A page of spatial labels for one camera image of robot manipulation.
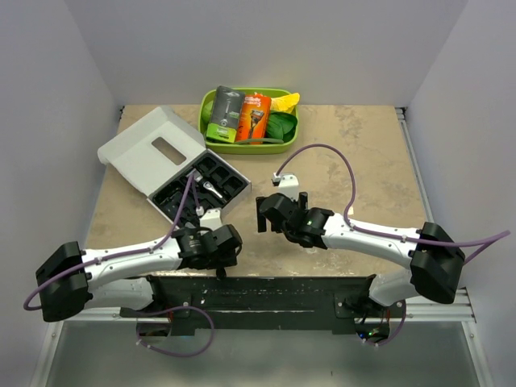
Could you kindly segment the black silver hair clipper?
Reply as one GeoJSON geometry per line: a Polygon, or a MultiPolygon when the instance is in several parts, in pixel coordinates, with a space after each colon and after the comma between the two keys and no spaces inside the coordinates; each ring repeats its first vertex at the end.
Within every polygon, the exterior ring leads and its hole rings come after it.
{"type": "Polygon", "coordinates": [[[215,188],[214,184],[211,183],[206,177],[201,175],[201,173],[193,169],[189,174],[193,180],[197,183],[197,185],[201,186],[207,192],[212,193],[220,202],[225,202],[225,197],[215,188]]]}

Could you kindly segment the white clipper kit box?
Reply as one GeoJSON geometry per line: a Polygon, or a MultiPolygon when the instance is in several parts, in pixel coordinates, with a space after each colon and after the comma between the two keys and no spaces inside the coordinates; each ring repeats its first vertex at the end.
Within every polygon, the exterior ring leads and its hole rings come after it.
{"type": "Polygon", "coordinates": [[[190,172],[198,170],[226,201],[220,202],[193,180],[179,227],[200,224],[197,206],[220,208],[227,214],[252,190],[250,180],[208,149],[202,133],[169,106],[158,106],[102,145],[98,159],[114,167],[170,222],[177,214],[190,172]]]}

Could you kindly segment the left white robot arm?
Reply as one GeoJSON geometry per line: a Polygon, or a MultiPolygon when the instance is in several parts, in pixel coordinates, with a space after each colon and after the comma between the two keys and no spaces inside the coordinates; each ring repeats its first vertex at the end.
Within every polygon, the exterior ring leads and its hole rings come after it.
{"type": "Polygon", "coordinates": [[[237,264],[242,246],[232,225],[185,227],[161,239],[111,250],[64,243],[35,272],[43,319],[54,323],[85,309],[114,306],[158,316],[167,297],[144,274],[182,269],[220,273],[237,264]]]}

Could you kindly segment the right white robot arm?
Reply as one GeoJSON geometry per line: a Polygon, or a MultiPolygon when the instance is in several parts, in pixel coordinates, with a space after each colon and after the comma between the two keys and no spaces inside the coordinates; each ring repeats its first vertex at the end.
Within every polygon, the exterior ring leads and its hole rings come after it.
{"type": "Polygon", "coordinates": [[[363,231],[365,222],[346,223],[341,214],[318,207],[307,208],[304,199],[282,193],[256,199],[258,230],[272,230],[304,248],[351,250],[375,256],[400,266],[385,275],[370,276],[348,305],[370,317],[387,306],[417,296],[439,304],[455,301],[464,253],[451,245],[451,238],[438,225],[424,223],[421,229],[371,224],[373,233],[363,231]]]}

